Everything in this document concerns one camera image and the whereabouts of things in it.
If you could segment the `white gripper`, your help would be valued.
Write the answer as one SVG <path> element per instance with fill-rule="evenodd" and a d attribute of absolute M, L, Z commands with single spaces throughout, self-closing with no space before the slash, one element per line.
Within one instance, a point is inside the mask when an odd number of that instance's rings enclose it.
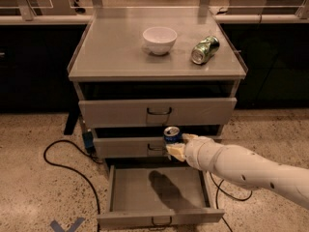
<path fill-rule="evenodd" d="M 186 160 L 189 166 L 198 170 L 214 170 L 216 155 L 222 150 L 222 144 L 191 133 L 183 133 L 182 141 L 183 143 L 167 144 L 168 154 L 179 161 Z"/>

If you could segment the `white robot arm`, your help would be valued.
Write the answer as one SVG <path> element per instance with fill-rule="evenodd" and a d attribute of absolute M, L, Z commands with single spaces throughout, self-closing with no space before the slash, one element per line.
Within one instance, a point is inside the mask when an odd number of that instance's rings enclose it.
<path fill-rule="evenodd" d="M 266 159 L 239 145 L 184 133 L 165 139 L 169 155 L 243 189 L 268 189 L 309 209 L 309 170 Z"/>

